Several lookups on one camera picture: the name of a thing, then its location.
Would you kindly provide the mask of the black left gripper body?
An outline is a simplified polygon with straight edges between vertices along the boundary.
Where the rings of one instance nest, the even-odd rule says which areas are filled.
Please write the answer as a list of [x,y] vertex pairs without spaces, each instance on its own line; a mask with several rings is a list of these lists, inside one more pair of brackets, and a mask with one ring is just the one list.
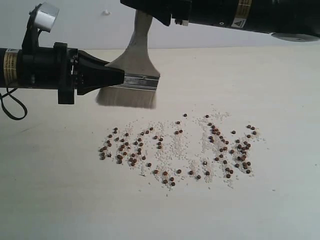
[[21,50],[18,64],[18,86],[20,88],[57,90],[59,104],[75,103],[75,78],[73,67],[78,49],[66,43],[56,42],[53,47],[36,46],[32,50]]

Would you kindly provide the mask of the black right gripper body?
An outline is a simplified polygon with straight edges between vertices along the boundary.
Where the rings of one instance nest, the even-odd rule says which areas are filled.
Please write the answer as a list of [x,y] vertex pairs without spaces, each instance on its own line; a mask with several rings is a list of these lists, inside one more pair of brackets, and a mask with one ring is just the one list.
[[181,24],[218,26],[227,25],[235,17],[237,0],[122,0],[122,5],[151,15],[165,26],[174,19]]

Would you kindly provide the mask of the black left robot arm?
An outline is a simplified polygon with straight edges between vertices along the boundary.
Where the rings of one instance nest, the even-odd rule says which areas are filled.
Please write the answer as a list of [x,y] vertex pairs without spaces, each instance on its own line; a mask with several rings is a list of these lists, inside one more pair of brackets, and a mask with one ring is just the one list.
[[56,42],[52,48],[0,50],[0,86],[13,89],[57,90],[58,103],[73,105],[75,95],[120,85],[125,72],[83,50]]

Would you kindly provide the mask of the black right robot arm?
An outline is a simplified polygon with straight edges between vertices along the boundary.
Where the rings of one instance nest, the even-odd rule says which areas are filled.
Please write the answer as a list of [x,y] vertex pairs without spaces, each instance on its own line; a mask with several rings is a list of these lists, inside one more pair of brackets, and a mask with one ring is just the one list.
[[318,0],[121,0],[165,26],[174,20],[268,34],[298,43],[320,39]]

